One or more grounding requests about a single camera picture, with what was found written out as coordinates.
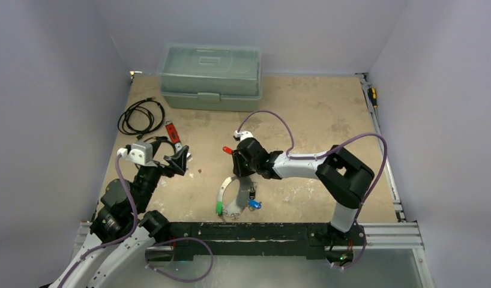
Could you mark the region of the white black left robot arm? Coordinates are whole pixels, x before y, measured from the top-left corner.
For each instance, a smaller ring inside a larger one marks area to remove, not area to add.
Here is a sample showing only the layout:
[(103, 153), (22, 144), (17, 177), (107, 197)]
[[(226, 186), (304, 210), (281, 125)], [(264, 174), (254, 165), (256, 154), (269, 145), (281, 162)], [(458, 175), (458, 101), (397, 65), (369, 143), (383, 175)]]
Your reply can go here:
[(126, 258), (151, 241), (167, 243), (170, 222), (155, 211), (147, 211), (160, 178), (185, 175), (189, 147), (181, 146), (165, 163), (154, 160), (162, 137), (153, 142), (136, 142), (119, 148), (115, 158), (117, 179), (110, 182), (100, 199), (101, 209), (91, 223), (83, 245), (49, 287), (90, 287), (109, 278), (126, 263)]

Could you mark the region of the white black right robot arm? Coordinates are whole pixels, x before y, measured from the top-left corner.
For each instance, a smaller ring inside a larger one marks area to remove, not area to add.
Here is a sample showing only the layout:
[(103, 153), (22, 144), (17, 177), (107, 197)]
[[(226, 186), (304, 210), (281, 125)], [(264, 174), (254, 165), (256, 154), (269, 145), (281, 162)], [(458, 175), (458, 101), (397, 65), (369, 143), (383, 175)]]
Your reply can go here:
[(231, 155), (233, 174), (252, 174), (265, 179), (307, 178), (319, 180), (336, 201), (328, 228), (329, 239), (342, 244), (352, 235), (363, 202), (378, 181), (373, 170), (343, 145), (317, 154), (268, 152), (250, 133), (236, 133), (237, 146)]

